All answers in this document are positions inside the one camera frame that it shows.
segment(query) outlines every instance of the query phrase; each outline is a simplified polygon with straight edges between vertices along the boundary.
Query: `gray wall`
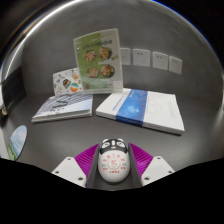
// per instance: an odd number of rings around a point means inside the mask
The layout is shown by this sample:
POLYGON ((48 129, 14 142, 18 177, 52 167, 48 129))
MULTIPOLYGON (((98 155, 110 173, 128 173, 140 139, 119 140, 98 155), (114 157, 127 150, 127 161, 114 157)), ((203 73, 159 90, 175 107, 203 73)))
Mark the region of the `gray wall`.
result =
POLYGON ((81 1, 45 21, 25 42, 22 69, 28 95, 53 95, 52 74, 76 67, 72 40, 118 28, 121 47, 148 49, 183 60, 182 75, 152 66, 123 66, 124 86, 222 102, 222 67, 203 36, 181 16, 151 1, 81 1))

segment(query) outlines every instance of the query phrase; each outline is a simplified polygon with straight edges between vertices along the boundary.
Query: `display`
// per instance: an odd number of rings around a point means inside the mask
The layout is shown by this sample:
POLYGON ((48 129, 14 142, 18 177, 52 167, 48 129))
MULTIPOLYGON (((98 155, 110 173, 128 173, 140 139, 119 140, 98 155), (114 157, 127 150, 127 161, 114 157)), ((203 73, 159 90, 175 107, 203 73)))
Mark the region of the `display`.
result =
POLYGON ((123 75, 117 29, 75 38, 74 48, 84 93, 122 91, 123 75))

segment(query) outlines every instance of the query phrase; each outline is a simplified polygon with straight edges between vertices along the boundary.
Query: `poster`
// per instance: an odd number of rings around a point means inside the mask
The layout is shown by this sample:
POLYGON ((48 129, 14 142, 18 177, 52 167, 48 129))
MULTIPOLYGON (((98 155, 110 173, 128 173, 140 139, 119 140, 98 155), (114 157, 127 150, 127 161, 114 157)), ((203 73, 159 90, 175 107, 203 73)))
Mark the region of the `poster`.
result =
POLYGON ((117 29, 73 40, 84 93, 122 92, 123 75, 117 29))
POLYGON ((26 135, 27 128, 24 125, 18 127, 13 132, 8 145, 8 154, 11 160, 15 161, 21 154, 23 146, 25 144, 26 135))

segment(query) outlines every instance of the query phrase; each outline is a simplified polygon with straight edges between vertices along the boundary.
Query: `book cover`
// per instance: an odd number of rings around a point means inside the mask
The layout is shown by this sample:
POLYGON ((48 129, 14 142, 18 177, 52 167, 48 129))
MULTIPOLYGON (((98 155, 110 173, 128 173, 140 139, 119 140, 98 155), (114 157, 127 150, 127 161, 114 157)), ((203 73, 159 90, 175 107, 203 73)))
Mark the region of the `book cover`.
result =
POLYGON ((96 114, 129 124, 175 134, 184 132, 176 96, 136 89, 111 94, 96 114))
POLYGON ((63 116, 69 118, 69 115, 73 117, 91 116, 92 101, 92 94, 82 94, 81 92, 50 97, 35 114, 32 122, 41 121, 41 118, 44 120, 63 119, 63 116))

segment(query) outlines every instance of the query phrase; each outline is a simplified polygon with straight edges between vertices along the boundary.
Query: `white surface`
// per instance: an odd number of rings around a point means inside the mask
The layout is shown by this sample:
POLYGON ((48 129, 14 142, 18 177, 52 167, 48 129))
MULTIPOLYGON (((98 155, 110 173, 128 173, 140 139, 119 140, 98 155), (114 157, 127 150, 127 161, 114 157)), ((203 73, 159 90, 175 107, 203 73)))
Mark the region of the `white surface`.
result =
POLYGON ((3 98, 2 98, 2 85, 0 84, 0 108, 3 105, 3 98))
POLYGON ((182 134, 184 132, 184 124, 177 105, 176 96, 148 92, 142 126, 182 134))
POLYGON ((0 155, 1 158, 3 159, 9 159, 9 155, 7 152, 7 148, 5 146, 5 140, 1 128, 0 128, 0 155))
MULTIPOLYGON (((123 93, 111 94, 96 109, 96 115, 116 120, 116 114, 130 91, 131 89, 124 88, 123 93)), ((184 132, 184 124, 177 105, 176 96, 148 91, 142 126, 182 134, 184 132)))
POLYGON ((150 51, 133 49, 133 65, 150 67, 150 51))
POLYGON ((86 175, 83 173, 82 169, 79 167, 78 163, 73 157, 66 157, 57 166, 57 168, 52 171, 52 174, 68 180, 74 184, 77 184, 81 187, 85 187, 86 175))
POLYGON ((183 62, 180 59, 174 58, 174 57, 170 56, 169 71, 181 75, 181 73, 182 73, 182 64, 183 64, 183 62))
POLYGON ((121 48, 121 62, 122 62, 122 65, 131 64, 131 49, 130 48, 121 48))
POLYGON ((174 172, 173 168, 161 156, 156 156, 142 174, 142 185, 150 184, 174 172))
POLYGON ((169 56, 159 52, 153 52, 153 68, 168 70, 169 56))

